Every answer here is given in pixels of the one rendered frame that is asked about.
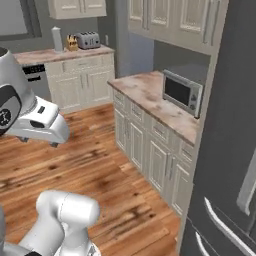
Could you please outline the cream wall cupboards, small run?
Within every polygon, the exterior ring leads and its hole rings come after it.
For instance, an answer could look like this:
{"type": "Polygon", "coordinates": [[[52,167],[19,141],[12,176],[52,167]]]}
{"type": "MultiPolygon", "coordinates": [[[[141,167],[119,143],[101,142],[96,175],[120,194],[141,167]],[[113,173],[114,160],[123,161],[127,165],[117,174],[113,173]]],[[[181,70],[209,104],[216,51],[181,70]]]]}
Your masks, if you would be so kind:
{"type": "Polygon", "coordinates": [[[48,0],[50,17],[78,19],[107,15],[105,0],[48,0]]]}

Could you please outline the grey framed window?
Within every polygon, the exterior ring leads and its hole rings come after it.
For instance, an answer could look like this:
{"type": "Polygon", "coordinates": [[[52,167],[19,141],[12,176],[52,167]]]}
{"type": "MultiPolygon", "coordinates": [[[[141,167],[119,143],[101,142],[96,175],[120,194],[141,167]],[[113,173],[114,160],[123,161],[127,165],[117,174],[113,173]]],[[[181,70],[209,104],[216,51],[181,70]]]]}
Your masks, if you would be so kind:
{"type": "Polygon", "coordinates": [[[0,41],[41,36],[35,0],[0,0],[0,41]]]}

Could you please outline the black and silver dishwasher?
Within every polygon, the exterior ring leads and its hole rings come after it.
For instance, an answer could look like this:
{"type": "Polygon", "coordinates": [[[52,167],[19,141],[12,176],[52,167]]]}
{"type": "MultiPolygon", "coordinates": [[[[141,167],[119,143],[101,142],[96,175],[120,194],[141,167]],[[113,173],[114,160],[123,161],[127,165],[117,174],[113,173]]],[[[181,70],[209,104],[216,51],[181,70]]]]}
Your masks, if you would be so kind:
{"type": "Polygon", "coordinates": [[[50,101],[51,94],[49,90],[46,70],[44,64],[23,65],[23,72],[33,92],[44,100],[50,101]]]}

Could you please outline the yellow knife block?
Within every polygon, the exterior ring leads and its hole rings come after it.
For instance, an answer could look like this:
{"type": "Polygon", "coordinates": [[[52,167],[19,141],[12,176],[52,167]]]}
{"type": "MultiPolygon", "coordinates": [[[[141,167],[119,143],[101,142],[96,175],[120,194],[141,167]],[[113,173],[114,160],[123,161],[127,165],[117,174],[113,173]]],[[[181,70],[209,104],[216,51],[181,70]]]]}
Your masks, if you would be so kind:
{"type": "Polygon", "coordinates": [[[66,38],[66,48],[69,51],[77,51],[78,50],[78,43],[77,39],[74,35],[68,35],[66,38]]]}

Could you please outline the white paper towel roll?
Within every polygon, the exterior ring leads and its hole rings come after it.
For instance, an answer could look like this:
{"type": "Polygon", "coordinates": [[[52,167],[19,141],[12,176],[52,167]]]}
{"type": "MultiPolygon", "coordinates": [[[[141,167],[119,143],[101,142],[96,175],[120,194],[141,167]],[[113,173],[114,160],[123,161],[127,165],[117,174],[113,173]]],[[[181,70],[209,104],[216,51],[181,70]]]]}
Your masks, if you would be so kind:
{"type": "Polygon", "coordinates": [[[62,37],[61,37],[61,29],[59,27],[53,27],[51,29],[54,48],[56,52],[63,51],[62,37]]]}

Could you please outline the silver microwave oven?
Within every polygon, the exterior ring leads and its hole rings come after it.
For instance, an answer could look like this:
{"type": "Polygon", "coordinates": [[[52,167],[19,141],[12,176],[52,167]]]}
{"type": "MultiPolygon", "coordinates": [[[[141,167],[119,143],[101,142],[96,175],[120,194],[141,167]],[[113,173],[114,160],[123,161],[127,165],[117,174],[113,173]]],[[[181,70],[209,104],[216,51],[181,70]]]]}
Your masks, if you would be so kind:
{"type": "Polygon", "coordinates": [[[163,99],[176,104],[198,119],[204,87],[167,69],[163,70],[163,75],[163,99]]]}

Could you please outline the cream base cupboards, long run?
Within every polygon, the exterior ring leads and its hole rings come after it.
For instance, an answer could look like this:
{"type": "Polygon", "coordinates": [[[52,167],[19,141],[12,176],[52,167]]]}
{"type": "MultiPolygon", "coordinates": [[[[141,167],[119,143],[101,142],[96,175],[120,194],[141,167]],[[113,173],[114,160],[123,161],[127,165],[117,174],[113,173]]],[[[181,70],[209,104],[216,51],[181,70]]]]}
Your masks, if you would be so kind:
{"type": "Polygon", "coordinates": [[[179,216],[186,208],[193,147],[124,94],[113,90],[115,140],[179,216]]]}

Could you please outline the dark grey fridge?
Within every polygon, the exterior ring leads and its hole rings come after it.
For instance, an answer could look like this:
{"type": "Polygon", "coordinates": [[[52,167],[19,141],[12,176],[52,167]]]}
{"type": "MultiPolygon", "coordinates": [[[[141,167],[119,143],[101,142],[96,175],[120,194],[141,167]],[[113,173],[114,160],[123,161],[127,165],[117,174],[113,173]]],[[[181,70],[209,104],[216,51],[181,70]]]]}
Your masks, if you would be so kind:
{"type": "Polygon", "coordinates": [[[179,256],[256,256],[256,0],[229,0],[179,256]]]}

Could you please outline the silver toaster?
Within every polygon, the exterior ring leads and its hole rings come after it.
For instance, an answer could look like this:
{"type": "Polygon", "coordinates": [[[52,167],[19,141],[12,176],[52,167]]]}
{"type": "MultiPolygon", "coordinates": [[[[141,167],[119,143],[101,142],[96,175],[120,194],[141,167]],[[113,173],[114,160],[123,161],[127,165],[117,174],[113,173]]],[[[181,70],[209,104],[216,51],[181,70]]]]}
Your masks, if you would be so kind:
{"type": "Polygon", "coordinates": [[[80,49],[94,49],[100,47],[100,37],[97,32],[76,33],[78,47],[80,49]]]}

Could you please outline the cream base cupboards, short run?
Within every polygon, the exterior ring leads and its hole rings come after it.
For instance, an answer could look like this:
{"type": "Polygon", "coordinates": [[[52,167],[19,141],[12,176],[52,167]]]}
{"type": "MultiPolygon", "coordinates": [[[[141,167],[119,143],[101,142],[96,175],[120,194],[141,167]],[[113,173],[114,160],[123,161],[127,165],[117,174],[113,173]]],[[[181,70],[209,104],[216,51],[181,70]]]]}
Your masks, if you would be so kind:
{"type": "Polygon", "coordinates": [[[114,54],[46,63],[52,102],[63,113],[110,103],[108,81],[115,77],[114,54]]]}

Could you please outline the cream wall cupboards, large run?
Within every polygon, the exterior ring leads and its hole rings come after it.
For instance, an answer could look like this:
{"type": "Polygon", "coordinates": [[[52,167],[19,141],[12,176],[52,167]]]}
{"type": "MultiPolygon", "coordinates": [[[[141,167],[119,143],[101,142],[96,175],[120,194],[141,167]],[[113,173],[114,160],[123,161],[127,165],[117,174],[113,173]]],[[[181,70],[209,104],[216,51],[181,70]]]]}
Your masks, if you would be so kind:
{"type": "Polygon", "coordinates": [[[229,0],[128,0],[129,31],[212,55],[220,46],[229,0]]]}

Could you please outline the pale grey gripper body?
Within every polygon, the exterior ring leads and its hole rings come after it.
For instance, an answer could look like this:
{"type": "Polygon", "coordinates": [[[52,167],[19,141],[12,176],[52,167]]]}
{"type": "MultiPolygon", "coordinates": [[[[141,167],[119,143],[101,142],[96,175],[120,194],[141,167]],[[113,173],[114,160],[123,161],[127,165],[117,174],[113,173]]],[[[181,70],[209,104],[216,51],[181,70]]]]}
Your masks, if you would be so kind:
{"type": "Polygon", "coordinates": [[[24,115],[16,120],[6,134],[43,140],[49,144],[53,142],[58,144],[65,143],[69,138],[70,131],[64,117],[57,114],[52,120],[48,121],[43,116],[43,113],[37,113],[33,118],[24,115]]]}

